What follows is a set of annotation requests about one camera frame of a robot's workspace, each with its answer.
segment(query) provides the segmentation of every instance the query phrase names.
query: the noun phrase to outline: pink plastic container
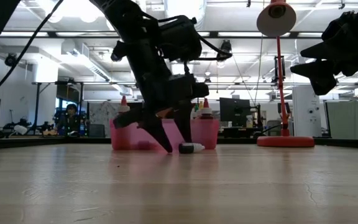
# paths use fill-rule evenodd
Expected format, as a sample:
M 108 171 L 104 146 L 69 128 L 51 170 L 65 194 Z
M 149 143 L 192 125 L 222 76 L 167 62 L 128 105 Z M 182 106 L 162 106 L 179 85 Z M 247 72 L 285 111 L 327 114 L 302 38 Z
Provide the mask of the pink plastic container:
M 172 119 L 162 120 L 165 133 L 177 151 L 184 140 Z M 163 147 L 146 131 L 137 128 L 137 123 L 116 129 L 110 120 L 111 145 L 114 150 L 163 150 Z M 205 149 L 215 149 L 218 140 L 219 121 L 215 119 L 191 120 L 191 137 L 194 143 L 200 143 Z

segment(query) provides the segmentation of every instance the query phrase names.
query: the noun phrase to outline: ceiling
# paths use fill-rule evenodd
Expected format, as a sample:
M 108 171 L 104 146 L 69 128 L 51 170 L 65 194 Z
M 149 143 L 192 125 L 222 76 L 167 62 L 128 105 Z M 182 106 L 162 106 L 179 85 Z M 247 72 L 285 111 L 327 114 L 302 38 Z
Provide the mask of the ceiling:
M 40 1 L 51 0 L 34 0 L 22 1 L 17 7 L 15 13 L 12 15 L 10 21 L 5 27 L 5 31 L 15 32 L 32 32 L 40 24 L 40 21 L 45 17 L 45 7 L 40 7 Z M 163 0 L 138 0 L 143 2 L 147 13 L 162 19 L 165 17 Z M 167 1 L 181 1 L 186 11 L 186 2 L 195 0 L 167 0 Z M 247 1 L 235 0 L 207 0 L 203 26 L 198 30 L 199 32 L 258 32 L 256 27 L 256 20 L 264 5 L 268 4 L 268 0 L 252 0 L 251 7 L 246 7 Z M 297 22 L 292 32 L 322 32 L 327 28 L 329 22 L 337 19 L 343 12 L 357 11 L 358 0 L 346 0 L 346 7 L 343 10 L 339 9 L 340 0 L 287 0 L 291 4 L 297 16 Z M 62 50 L 62 45 L 71 43 L 80 50 L 81 46 L 85 44 L 89 47 L 90 59 L 98 64 L 104 71 L 106 71 L 112 80 L 119 82 L 133 82 L 134 77 L 131 75 L 131 68 L 126 58 L 120 62 L 112 62 L 110 54 L 116 45 L 118 37 L 103 36 L 102 32 L 111 32 L 107 26 L 106 18 L 101 12 L 95 12 L 96 20 L 94 22 L 83 22 L 81 16 L 84 14 L 91 14 L 94 12 L 93 5 L 88 0 L 65 0 L 61 5 L 61 12 L 64 14 L 58 22 L 48 22 L 43 32 L 54 32 L 56 34 L 67 34 L 68 37 L 62 38 L 46 38 L 40 37 L 34 40 L 33 46 L 39 47 L 52 55 L 53 60 L 58 62 L 62 68 L 60 69 L 60 76 L 70 76 L 79 81 L 93 82 L 96 76 L 83 64 L 72 60 L 70 55 L 67 55 Z M 86 35 L 87 32 L 100 32 L 99 38 L 81 38 L 81 35 Z M 287 80 L 292 82 L 295 78 L 290 73 L 288 68 L 294 63 L 304 63 L 307 58 L 301 58 L 299 52 L 307 47 L 321 42 L 316 39 L 316 35 L 312 35 L 310 39 L 282 39 L 281 49 L 282 54 L 286 58 Z M 251 37 L 240 39 L 237 37 L 228 37 L 232 44 L 232 52 L 234 56 L 225 61 L 223 68 L 218 68 L 216 62 L 193 62 L 193 73 L 198 77 L 199 82 L 203 82 L 205 73 L 209 72 L 212 77 L 212 82 L 241 82 L 241 77 L 249 83 L 255 82 L 270 82 L 273 76 L 274 56 L 277 54 L 276 40 L 261 39 L 260 34 L 252 34 Z M 0 38 L 0 48 L 9 46 L 24 46 L 28 39 L 18 37 L 16 35 L 5 36 Z M 215 46 L 219 47 L 222 43 L 221 38 L 209 38 Z M 213 51 L 203 44 L 202 56 L 214 57 Z M 169 65 L 173 73 L 181 72 L 181 65 Z M 341 82 L 358 82 L 358 74 L 351 78 L 342 78 Z M 106 90 L 108 87 L 100 87 L 100 90 Z M 244 86 L 230 86 L 219 85 L 211 88 L 219 88 L 228 90 L 230 88 L 241 89 Z M 258 86 L 260 89 L 272 89 L 271 86 Z M 357 86 L 346 86 L 340 88 L 336 93 L 345 93 L 357 88 Z M 92 90 L 98 90 L 98 87 L 92 86 Z

